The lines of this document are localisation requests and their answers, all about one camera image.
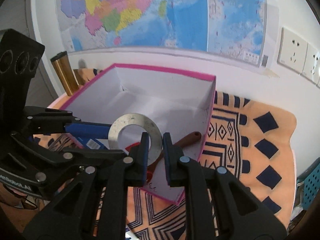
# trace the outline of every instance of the metal ring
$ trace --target metal ring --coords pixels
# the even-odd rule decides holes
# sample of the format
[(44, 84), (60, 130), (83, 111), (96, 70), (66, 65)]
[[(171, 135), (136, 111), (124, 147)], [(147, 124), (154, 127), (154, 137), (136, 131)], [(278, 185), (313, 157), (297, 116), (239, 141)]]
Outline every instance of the metal ring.
[(220, 174), (226, 174), (227, 173), (227, 169), (223, 166), (220, 166), (217, 168), (217, 172)]
[(118, 137), (120, 132), (128, 125), (138, 125), (145, 129), (150, 136), (151, 146), (148, 153), (148, 165), (153, 163), (162, 150), (162, 136), (157, 125), (143, 114), (125, 114), (119, 117), (110, 127), (108, 143), (110, 150), (118, 150)]

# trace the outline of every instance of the wall socket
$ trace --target wall socket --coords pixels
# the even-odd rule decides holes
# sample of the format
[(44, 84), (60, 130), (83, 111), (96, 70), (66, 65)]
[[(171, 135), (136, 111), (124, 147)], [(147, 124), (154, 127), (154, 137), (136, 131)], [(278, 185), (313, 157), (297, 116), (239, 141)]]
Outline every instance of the wall socket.
[(320, 79), (320, 50), (308, 43), (307, 56), (302, 75), (318, 84)]
[(302, 73), (308, 43), (292, 31), (282, 28), (278, 63)]

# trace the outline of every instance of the screw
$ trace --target screw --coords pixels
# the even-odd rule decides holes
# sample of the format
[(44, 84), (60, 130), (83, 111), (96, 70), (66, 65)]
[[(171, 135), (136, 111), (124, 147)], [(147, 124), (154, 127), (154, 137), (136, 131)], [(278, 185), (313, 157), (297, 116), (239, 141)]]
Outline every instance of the screw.
[(66, 160), (71, 160), (73, 158), (73, 154), (72, 153), (64, 153), (63, 154), (63, 157), (66, 159)]
[(44, 182), (47, 179), (47, 176), (43, 172), (38, 172), (36, 174), (36, 180), (38, 182)]
[(93, 166), (89, 166), (89, 167), (85, 168), (85, 173), (87, 173), (87, 174), (95, 173), (95, 171), (96, 171), (96, 168)]
[(123, 162), (124, 163), (132, 163), (133, 162), (133, 158), (132, 157), (124, 157), (123, 158)]
[(190, 161), (190, 158), (187, 157), (187, 156), (181, 156), (181, 157), (180, 157), (180, 161), (181, 161), (182, 163), (188, 163), (188, 162)]
[(217, 168), (217, 172), (220, 173), (220, 174), (226, 174), (227, 173), (227, 169), (225, 167), (218, 167)]

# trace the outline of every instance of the gold cup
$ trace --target gold cup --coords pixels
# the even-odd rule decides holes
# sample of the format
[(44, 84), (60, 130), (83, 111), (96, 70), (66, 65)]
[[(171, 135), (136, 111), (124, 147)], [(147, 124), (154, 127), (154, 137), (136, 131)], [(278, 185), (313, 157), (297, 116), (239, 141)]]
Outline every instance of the gold cup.
[(56, 71), (64, 90), (68, 96), (72, 96), (79, 90), (78, 83), (73, 75), (72, 68), (66, 51), (60, 52), (51, 59), (51, 63)]

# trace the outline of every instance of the open cardboard box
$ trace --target open cardboard box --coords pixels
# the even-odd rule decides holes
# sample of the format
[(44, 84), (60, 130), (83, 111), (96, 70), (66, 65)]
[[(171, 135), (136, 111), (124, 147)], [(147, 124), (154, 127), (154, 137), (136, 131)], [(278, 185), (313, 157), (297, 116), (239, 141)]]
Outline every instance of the open cardboard box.
[[(161, 134), (169, 132), (175, 143), (193, 131), (199, 131), (199, 143), (184, 149), (184, 155), (198, 160), (209, 126), (216, 78), (215, 76), (146, 65), (113, 64), (80, 91), (61, 109), (85, 122), (112, 124), (128, 113), (139, 113), (156, 123)], [(118, 138), (119, 147), (139, 142), (144, 130), (129, 126)], [(107, 141), (101, 141), (108, 147)], [(178, 204), (183, 188), (170, 188), (162, 159), (151, 182), (143, 187), (147, 192)]]

